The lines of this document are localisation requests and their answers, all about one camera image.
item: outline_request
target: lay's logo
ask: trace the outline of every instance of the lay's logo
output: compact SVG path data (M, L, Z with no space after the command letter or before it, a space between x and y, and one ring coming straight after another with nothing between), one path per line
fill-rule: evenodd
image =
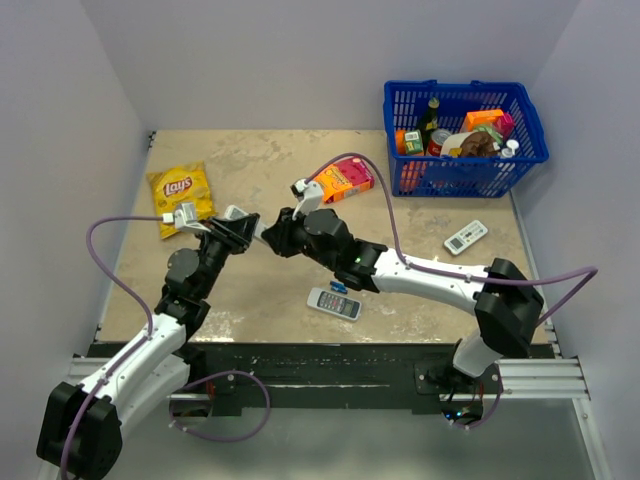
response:
M191 185L193 185L191 177L186 177L184 180L179 180L177 182L167 183L163 189L164 195L165 197L170 197L171 195L185 192L191 188Z

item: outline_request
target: table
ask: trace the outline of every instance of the table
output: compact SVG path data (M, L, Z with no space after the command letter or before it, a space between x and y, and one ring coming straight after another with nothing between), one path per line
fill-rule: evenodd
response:
M147 172L204 160L216 209L230 204L258 212L268 225L280 208L295 206L289 186L343 152L355 151L376 162L389 181L383 131L341 130L189 130L159 131L149 153ZM494 257L514 262L530 276L510 197L499 199L393 198L403 251L409 255L468 265L490 264ZM392 245L382 189L331 206L349 230L369 241ZM133 213L153 215L151 190L140 182ZM443 241L468 224L482 221L489 234L452 257ZM130 222L118 262L118 275L154 306L160 298L167 259L197 240L179 233L160 240L158 226ZM192 341L241 342L455 342L476 328L475 319L455 308L399 294L351 292L363 302L356 323L312 310L312 287L329 288L331 272L303 256L274 255L254 243L229 258L208 299L204 325ZM99 340L128 341L144 324L140 307L113 288L101 321ZM534 342L545 343L538 329Z

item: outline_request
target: basket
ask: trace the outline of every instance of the basket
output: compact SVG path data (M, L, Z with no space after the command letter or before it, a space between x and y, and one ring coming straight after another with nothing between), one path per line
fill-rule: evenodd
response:
M516 156L505 160L399 155L395 131L415 129L429 99L434 96L440 100L438 128L452 133L460 130L467 112L501 108L510 113L515 123L510 138L520 143ZM534 165L549 158L538 113L520 83L387 82L384 125L395 196L497 198L507 193Z

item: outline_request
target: metal can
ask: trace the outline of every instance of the metal can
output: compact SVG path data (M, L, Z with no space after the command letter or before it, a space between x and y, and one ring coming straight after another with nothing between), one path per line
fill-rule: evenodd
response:
M434 130L431 134L431 138L429 138L429 145L427 145L427 155L431 155L432 157L439 157L440 153L442 152L442 144L450 136L451 132L449 130L445 130L444 128Z

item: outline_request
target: reese's box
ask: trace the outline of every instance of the reese's box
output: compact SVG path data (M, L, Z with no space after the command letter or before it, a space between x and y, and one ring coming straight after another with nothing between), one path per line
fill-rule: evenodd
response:
M358 157L349 157L332 163L316 178L324 191L324 203L333 203L373 188L374 178Z
M198 220L215 215L204 162L189 163L160 173L147 173L156 215L172 213L183 202L193 202ZM173 225L160 224L160 238L178 233Z

